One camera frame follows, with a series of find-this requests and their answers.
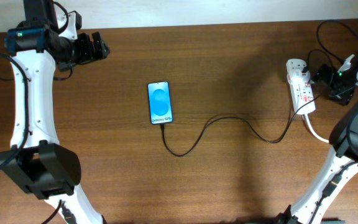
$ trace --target power strip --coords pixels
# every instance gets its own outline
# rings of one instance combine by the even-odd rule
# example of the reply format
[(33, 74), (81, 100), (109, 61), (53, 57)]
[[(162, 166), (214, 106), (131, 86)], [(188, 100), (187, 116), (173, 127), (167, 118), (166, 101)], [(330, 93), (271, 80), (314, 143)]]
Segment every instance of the power strip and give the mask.
[[(314, 99), (309, 83), (310, 72), (302, 73), (303, 68), (306, 67), (306, 62), (301, 59), (290, 59), (286, 66), (287, 80), (291, 88), (293, 109), (297, 111), (301, 106)], [(316, 105), (313, 101), (299, 110), (297, 114), (308, 114), (314, 110), (316, 110)]]

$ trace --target phone screen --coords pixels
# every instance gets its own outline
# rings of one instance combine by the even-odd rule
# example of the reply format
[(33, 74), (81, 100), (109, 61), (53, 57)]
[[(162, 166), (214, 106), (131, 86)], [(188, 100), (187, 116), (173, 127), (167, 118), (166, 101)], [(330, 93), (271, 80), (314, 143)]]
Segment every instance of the phone screen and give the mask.
[(149, 103), (152, 124), (163, 124), (173, 121), (171, 98), (168, 82), (150, 83)]

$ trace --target wooden table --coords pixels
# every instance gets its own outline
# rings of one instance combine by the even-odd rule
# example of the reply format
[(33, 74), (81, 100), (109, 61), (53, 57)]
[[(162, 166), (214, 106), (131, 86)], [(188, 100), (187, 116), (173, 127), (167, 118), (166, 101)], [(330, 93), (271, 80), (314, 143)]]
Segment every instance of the wooden table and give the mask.
[[(358, 32), (358, 21), (346, 22)], [(81, 184), (93, 207), (108, 223), (219, 223), (284, 212), (311, 184), (329, 149), (301, 118), (279, 144), (262, 142), (244, 123), (221, 121), (189, 156), (176, 158), (165, 150), (160, 127), (150, 124), (147, 84), (170, 83), (175, 122), (166, 125), (166, 134), (177, 153), (194, 143), (207, 120), (224, 114), (242, 116), (275, 139), (292, 107), (285, 63), (318, 48), (318, 24), (99, 30), (109, 57), (77, 66), (69, 80), (53, 84), (60, 144), (78, 154)], [(358, 49), (358, 41), (337, 25), (327, 24), (321, 38), (342, 58)], [(312, 70), (322, 63), (325, 57), (314, 55)], [(11, 76), (2, 60), (0, 73)], [(321, 98), (316, 107), (311, 122), (328, 138), (351, 106)], [(9, 150), (13, 125), (14, 84), (0, 82), (0, 151)], [(52, 211), (0, 173), (0, 223), (40, 223)], [(325, 217), (358, 223), (358, 174)]]

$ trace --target blue circle on screen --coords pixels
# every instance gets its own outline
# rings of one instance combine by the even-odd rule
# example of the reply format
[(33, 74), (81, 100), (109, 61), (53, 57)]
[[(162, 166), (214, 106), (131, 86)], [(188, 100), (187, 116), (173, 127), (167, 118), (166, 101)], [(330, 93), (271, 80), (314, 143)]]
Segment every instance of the blue circle on screen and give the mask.
[(155, 90), (153, 92), (153, 103), (152, 109), (153, 112), (158, 116), (163, 116), (168, 112), (168, 105), (164, 102), (165, 92), (161, 89)]

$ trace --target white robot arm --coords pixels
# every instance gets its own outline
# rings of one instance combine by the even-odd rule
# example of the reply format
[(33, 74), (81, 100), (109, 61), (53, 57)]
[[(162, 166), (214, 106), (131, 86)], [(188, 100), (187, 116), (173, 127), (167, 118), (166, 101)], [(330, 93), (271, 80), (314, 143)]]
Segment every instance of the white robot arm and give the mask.
[[(339, 69), (342, 74), (351, 67), (349, 57)], [(340, 121), (330, 136), (330, 144), (326, 161), (317, 177), (305, 194), (292, 206), (289, 206), (285, 214), (280, 214), (275, 223), (302, 223), (319, 224), (324, 213), (334, 201), (338, 193), (347, 182), (358, 173), (358, 158), (349, 152), (345, 135), (345, 128), (352, 114), (356, 113), (358, 104), (349, 114)], [(354, 138), (358, 135), (358, 124), (352, 125)]]
[[(59, 146), (53, 120), (52, 83), (56, 64), (61, 71), (70, 68), (72, 72), (75, 65), (106, 58), (108, 46), (98, 32), (93, 34), (93, 43), (87, 34), (77, 35), (81, 16), (75, 11), (66, 12), (57, 2), (24, 0), (24, 7), (27, 20), (8, 31), (6, 47), (15, 55), (12, 59), (28, 80), (28, 99), (21, 71), (12, 64), (16, 88), (13, 150), (0, 152), (0, 163), (17, 150), (26, 128), (29, 134), (19, 157), (3, 171), (25, 193), (34, 194), (55, 208), (61, 203), (58, 212), (67, 223), (106, 223), (81, 188), (78, 157)], [(25, 112), (29, 115), (28, 125)]]

